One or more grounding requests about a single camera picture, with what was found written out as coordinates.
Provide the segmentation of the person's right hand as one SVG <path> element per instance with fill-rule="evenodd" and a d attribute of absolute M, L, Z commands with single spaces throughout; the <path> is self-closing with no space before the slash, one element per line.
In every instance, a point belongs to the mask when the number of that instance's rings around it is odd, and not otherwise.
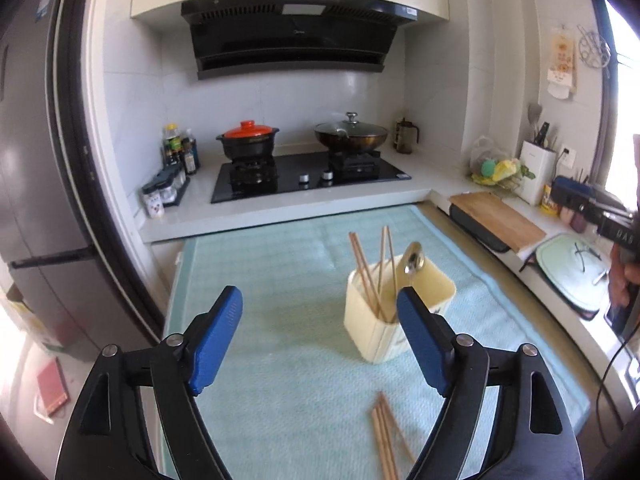
<path fill-rule="evenodd" d="M 608 274 L 608 296 L 614 307 L 626 308 L 629 306 L 630 284 L 640 284 L 640 266 L 635 262 L 623 263 L 620 258 L 620 248 L 613 245 L 611 250 L 611 267 Z"/>

